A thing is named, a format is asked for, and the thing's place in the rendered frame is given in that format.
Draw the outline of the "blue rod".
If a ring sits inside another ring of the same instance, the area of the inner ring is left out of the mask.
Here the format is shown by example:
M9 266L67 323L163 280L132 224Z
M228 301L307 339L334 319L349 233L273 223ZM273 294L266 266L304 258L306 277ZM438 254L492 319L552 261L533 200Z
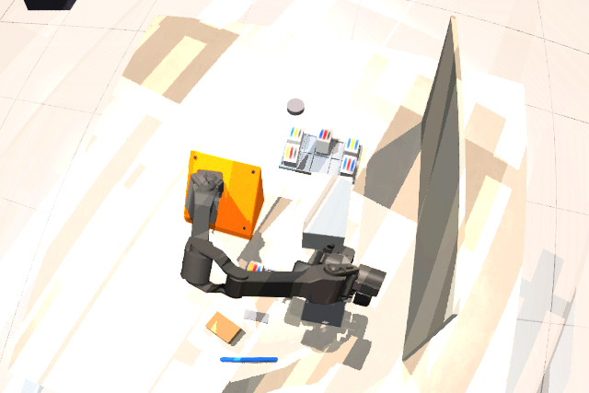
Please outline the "blue rod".
M277 357L221 357L222 362L276 362L279 359Z

